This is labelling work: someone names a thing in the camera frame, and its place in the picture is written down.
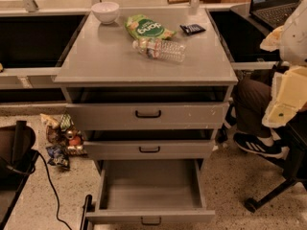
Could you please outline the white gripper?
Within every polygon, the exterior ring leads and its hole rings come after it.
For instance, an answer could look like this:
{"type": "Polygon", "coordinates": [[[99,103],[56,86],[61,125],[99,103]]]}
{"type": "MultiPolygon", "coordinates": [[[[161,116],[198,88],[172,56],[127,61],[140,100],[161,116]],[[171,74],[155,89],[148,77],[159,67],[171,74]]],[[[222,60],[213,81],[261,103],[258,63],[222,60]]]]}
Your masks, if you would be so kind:
{"type": "Polygon", "coordinates": [[[262,118],[265,127],[285,126],[307,104],[307,68],[293,66],[277,77],[277,105],[269,105],[262,118]]]}

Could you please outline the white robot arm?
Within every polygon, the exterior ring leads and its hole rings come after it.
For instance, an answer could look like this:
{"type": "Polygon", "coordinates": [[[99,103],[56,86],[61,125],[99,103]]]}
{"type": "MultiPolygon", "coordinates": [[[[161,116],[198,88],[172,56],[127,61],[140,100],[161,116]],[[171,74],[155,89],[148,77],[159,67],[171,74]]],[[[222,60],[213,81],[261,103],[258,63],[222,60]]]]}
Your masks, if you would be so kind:
{"type": "Polygon", "coordinates": [[[272,100],[262,124],[283,127],[307,103],[307,0],[303,0],[283,26],[274,29],[261,42],[265,51],[278,49],[280,58],[290,64],[272,79],[272,100]]]}

